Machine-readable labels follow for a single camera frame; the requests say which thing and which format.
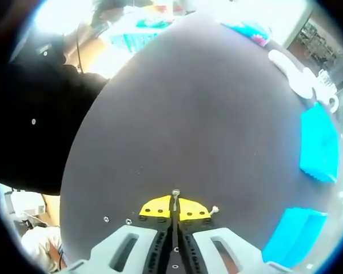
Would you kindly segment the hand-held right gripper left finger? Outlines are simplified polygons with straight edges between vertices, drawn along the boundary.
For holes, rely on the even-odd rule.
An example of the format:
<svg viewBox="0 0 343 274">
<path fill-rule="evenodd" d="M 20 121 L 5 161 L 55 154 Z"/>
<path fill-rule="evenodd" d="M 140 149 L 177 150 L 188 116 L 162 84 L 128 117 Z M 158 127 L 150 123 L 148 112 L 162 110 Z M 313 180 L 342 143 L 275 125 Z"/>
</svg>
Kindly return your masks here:
<svg viewBox="0 0 343 274">
<path fill-rule="evenodd" d="M 136 219 L 126 219 L 125 225 L 91 249 L 88 260 L 73 263 L 64 273 L 164 273 L 171 198 L 166 195 L 145 203 Z"/>
</svg>

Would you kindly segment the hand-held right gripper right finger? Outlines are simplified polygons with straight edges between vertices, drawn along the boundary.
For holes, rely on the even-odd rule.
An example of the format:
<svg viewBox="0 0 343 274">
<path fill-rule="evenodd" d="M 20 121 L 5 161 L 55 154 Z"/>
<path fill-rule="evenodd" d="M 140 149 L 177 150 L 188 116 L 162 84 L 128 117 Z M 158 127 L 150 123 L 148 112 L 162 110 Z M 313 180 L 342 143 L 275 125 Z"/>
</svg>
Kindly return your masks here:
<svg viewBox="0 0 343 274">
<path fill-rule="evenodd" d="M 219 211 L 185 198 L 177 199 L 178 239 L 186 273 L 291 273 L 213 216 Z"/>
</svg>

